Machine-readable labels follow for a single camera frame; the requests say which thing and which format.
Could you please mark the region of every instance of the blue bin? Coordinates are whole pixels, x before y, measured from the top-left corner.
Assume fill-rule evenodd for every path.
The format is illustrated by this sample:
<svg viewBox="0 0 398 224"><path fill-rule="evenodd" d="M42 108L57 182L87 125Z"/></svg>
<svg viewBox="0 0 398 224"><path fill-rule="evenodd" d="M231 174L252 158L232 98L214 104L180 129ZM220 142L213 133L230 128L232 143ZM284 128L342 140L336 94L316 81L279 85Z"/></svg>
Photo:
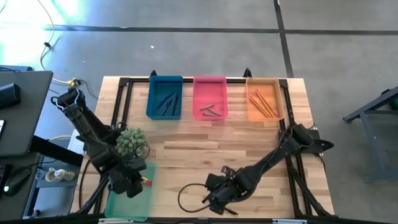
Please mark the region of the blue bin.
<svg viewBox="0 0 398 224"><path fill-rule="evenodd" d="M148 104L147 104L147 116L150 119L154 120L181 119L182 83L183 83L183 78L181 76L153 76L150 78ZM177 104L175 105L174 115L172 115L176 99L177 99ZM168 107L168 109L166 110L164 116L162 116L164 109L166 108L166 105L170 100L172 100L172 102Z"/></svg>

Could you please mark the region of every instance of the pink bin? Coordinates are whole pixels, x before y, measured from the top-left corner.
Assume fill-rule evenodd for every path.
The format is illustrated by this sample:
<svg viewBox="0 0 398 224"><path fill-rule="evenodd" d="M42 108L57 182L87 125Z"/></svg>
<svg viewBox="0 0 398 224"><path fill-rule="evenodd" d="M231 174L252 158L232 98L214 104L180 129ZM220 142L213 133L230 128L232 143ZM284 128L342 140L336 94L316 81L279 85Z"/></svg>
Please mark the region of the pink bin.
<svg viewBox="0 0 398 224"><path fill-rule="evenodd" d="M219 114L219 116L206 116L213 114L205 109L206 106ZM224 120L228 115L226 99L226 78L225 77L195 77L193 78L193 117L198 121L203 120Z"/></svg>

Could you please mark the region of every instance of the gray floor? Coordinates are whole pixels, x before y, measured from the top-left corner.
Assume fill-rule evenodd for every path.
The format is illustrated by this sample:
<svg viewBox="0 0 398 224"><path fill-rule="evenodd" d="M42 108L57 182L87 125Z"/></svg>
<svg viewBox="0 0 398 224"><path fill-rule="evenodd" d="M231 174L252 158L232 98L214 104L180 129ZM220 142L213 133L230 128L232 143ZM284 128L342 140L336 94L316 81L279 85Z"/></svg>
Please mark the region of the gray floor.
<svg viewBox="0 0 398 224"><path fill-rule="evenodd" d="M271 0L42 2L56 24L278 27ZM280 0L280 6L288 29L398 29L398 2L394 0ZM39 25L48 23L36 1L8 1L0 14L0 28L8 27L0 29L0 64L40 70L42 42L50 32L40 30ZM239 77L250 67L256 77L286 77L279 34L56 32L55 39L54 50L44 59L45 67L58 78L86 80L96 94L105 75L148 75L153 69L159 75ZM398 36L287 35L287 43L294 76L305 79L321 136L335 143L325 153L325 162L336 214L397 223L398 182L363 182L361 176L374 169L362 124L345 124L341 118L398 84ZM51 85L51 89L65 88ZM88 106L95 109L95 105L96 100L89 96ZM47 100L37 135L50 138L71 134L72 129Z"/></svg>

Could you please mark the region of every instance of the black desk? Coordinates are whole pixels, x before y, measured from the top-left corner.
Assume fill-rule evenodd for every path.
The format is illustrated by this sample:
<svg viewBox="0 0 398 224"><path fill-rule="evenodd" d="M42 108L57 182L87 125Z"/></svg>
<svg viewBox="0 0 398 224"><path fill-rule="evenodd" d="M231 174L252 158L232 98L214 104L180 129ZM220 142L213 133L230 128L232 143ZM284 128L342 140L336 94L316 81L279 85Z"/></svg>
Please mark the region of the black desk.
<svg viewBox="0 0 398 224"><path fill-rule="evenodd" d="M21 88L21 103L0 110L0 119L7 122L0 139L1 164L12 164L16 169L37 163L44 155L81 166L82 155L34 136L52 75L52 72L47 71L0 73L0 86L15 83ZM0 220L22 218L36 170L37 166L31 168L32 174L15 196L0 198Z"/></svg>

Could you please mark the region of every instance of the wooden table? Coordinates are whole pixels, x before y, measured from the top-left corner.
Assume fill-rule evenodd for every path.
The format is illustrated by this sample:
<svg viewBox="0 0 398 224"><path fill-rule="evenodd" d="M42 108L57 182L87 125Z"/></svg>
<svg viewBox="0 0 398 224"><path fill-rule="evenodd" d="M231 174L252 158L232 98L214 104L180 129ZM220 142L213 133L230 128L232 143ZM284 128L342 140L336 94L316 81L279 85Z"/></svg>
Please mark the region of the wooden table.
<svg viewBox="0 0 398 224"><path fill-rule="evenodd" d="M104 124L110 124L120 77L104 77L95 115ZM306 127L313 124L304 80L287 79L294 117ZM180 121L153 121L146 116L148 83L135 83L132 89L127 125L142 128L149 138L149 160L157 164L157 180L150 217L216 217L208 209L186 213L177 204L178 191L189 183L205 183L209 173L220 174L224 165L234 169L257 162L277 144L279 123L253 123L247 120L245 86L228 84L228 117L225 121L195 121L192 115L192 84L183 86L183 111ZM119 119L121 120L126 90L123 93ZM308 188L325 210L333 213L325 171L319 158L303 154ZM98 185L100 176L94 167L86 173L82 200L86 202ZM78 210L78 185L72 212ZM189 187L182 194L187 209L203 206L201 200L208 194L203 187ZM301 191L300 208L304 211ZM108 193L103 197L102 210ZM262 176L257 190L249 199L231 203L228 208L239 213L238 218L292 218L294 217L286 163L280 162ZM223 217L236 217L224 213Z"/></svg>

